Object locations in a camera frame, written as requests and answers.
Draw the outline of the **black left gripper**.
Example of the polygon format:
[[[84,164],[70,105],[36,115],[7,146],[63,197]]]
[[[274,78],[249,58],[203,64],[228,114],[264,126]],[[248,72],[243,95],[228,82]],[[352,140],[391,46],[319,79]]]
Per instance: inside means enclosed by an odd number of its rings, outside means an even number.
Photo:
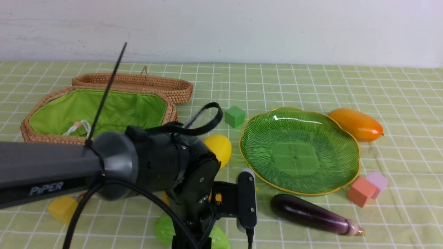
[[[212,249],[212,239],[209,236],[215,223],[221,218],[237,218],[238,193],[237,184],[228,182],[214,182],[212,193],[223,194],[223,201],[216,203],[206,201],[202,205],[170,206],[181,222],[190,231],[191,237],[196,240],[199,249]],[[208,193],[194,195],[202,199]]]

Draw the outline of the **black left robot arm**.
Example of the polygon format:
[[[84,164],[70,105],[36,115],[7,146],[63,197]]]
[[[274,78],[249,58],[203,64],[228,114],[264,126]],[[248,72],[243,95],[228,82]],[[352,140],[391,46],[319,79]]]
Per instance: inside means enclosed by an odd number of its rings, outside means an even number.
[[[107,201],[139,194],[171,217],[173,249],[210,249],[209,232],[220,218],[236,218],[246,230],[255,227],[250,209],[256,201],[248,172],[236,183],[215,181],[220,161],[198,137],[207,132],[173,122],[105,132],[89,145],[1,142],[1,208],[87,190],[68,228],[68,249],[93,194]]]

